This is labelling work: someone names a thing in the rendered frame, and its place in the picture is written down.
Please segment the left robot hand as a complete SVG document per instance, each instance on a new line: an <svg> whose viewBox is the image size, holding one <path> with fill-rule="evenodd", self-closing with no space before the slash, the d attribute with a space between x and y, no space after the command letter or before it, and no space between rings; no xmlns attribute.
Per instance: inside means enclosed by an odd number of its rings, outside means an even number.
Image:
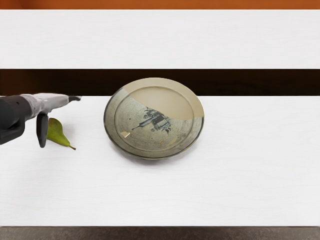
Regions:
<svg viewBox="0 0 320 240"><path fill-rule="evenodd" d="M31 108L31 117L36 117L36 135L39 146L44 148L47 141L49 117L54 109L66 106L72 101L80 101L82 96L65 95L58 93L36 93L36 94L21 94L21 97L27 100Z"/></svg>

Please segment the beige grey patterned plate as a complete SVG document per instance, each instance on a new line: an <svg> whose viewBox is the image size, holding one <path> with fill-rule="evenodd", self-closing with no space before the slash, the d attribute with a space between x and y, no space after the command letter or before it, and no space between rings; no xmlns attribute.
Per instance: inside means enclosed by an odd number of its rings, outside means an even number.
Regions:
<svg viewBox="0 0 320 240"><path fill-rule="evenodd" d="M121 87L108 101L103 116L111 142L147 160L182 153L198 139L204 122L199 98L185 85L160 77Z"/></svg>

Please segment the green pear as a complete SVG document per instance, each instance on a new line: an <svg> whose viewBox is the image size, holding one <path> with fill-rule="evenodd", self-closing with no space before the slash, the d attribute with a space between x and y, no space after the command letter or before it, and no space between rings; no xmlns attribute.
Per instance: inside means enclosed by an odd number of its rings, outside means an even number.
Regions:
<svg viewBox="0 0 320 240"><path fill-rule="evenodd" d="M46 139L58 145L76 150L65 136L62 123L56 118L49 118Z"/></svg>

